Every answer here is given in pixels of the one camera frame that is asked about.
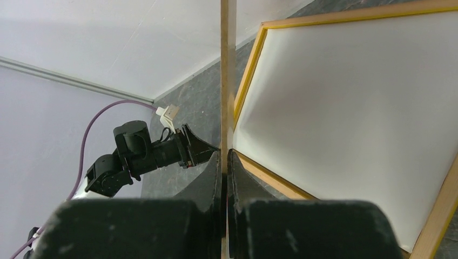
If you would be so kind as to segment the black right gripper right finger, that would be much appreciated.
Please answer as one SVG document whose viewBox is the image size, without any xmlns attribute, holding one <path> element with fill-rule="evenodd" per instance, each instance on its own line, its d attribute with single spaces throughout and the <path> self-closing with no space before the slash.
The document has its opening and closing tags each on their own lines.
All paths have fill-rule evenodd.
<svg viewBox="0 0 458 259">
<path fill-rule="evenodd" d="M 281 200 L 228 153 L 233 258 L 403 258 L 381 209 L 361 200 Z"/>
</svg>

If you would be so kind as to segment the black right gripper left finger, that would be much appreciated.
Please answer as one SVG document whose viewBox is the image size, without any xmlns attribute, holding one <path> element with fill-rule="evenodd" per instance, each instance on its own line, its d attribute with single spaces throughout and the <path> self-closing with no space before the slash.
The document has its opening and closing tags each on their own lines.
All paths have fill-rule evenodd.
<svg viewBox="0 0 458 259">
<path fill-rule="evenodd" d="M 164 199 L 80 199 L 49 218 L 32 258 L 220 258 L 219 153 Z"/>
</svg>

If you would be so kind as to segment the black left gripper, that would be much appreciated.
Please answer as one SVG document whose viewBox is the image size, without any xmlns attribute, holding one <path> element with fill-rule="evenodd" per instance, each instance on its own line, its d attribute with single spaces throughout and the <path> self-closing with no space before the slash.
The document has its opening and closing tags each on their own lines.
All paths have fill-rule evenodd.
<svg viewBox="0 0 458 259">
<path fill-rule="evenodd" d="M 196 136 L 188 124 L 182 124 L 181 129 L 174 133 L 166 128 L 165 137 L 152 141 L 144 121 L 129 121 L 116 127 L 113 135 L 122 166 L 140 180 L 141 175 L 174 163 L 184 169 L 201 165 L 219 151 Z"/>
</svg>

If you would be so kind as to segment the brown cardboard backing board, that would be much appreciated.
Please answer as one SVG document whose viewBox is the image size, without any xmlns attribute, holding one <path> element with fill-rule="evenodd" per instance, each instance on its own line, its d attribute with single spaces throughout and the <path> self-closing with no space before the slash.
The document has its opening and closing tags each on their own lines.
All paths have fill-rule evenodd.
<svg viewBox="0 0 458 259">
<path fill-rule="evenodd" d="M 228 173 L 234 132 L 237 2 L 220 2 L 221 170 Z"/>
</svg>

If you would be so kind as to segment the yellow wooden picture frame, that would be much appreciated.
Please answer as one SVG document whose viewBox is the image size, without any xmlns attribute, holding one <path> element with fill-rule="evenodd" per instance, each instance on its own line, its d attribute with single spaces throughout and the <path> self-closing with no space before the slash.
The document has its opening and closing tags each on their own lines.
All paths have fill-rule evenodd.
<svg viewBox="0 0 458 259">
<path fill-rule="evenodd" d="M 402 4 L 384 5 L 373 8 L 365 8 L 359 10 L 332 12 L 322 15 L 313 15 L 286 19 L 280 21 L 265 22 L 261 25 L 260 30 L 255 39 L 255 43 L 248 59 L 246 71 L 243 75 L 240 88 L 235 99 L 234 110 L 234 125 L 236 127 L 240 116 L 240 111 L 246 97 L 246 89 L 252 81 L 257 59 L 260 56 L 262 45 L 269 29 L 294 28 L 297 26 L 320 25 L 330 23 L 345 23 L 366 21 L 371 19 L 393 18 L 401 16 L 412 16 L 429 14 L 436 12 L 446 12 L 450 10 L 457 11 L 457 1 L 415 1 Z M 263 167 L 259 163 L 251 160 L 239 151 L 243 165 L 245 168 L 266 181 L 269 185 L 287 196 L 287 200 L 322 200 L 302 190 L 296 185 L 290 183 L 276 173 Z M 422 228 L 419 237 L 414 245 L 412 252 L 408 252 L 399 247 L 403 253 L 403 258 L 433 258 L 439 247 L 439 244 L 444 236 L 444 233 L 450 223 L 450 220 L 457 208 L 457 154 L 452 162 L 452 165 L 442 183 L 427 221 Z"/>
</svg>

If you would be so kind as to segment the building and sky photo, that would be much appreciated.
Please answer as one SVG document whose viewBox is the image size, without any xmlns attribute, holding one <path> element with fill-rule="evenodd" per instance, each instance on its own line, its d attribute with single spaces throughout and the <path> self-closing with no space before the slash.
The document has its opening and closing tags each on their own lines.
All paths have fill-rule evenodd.
<svg viewBox="0 0 458 259">
<path fill-rule="evenodd" d="M 412 252 L 457 154 L 457 11 L 269 29 L 233 146 Z"/>
</svg>

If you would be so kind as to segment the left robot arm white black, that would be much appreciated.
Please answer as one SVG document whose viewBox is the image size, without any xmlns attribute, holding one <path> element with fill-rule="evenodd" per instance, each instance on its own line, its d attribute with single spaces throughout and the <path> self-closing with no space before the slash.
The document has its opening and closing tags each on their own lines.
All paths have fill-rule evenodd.
<svg viewBox="0 0 458 259">
<path fill-rule="evenodd" d="M 221 176 L 218 149 L 187 125 L 152 141 L 144 121 L 113 131 L 116 149 L 87 170 L 73 197 L 30 232 L 26 258 L 220 258 Z M 116 199 L 143 174 L 172 164 L 204 171 L 166 199 Z"/>
</svg>

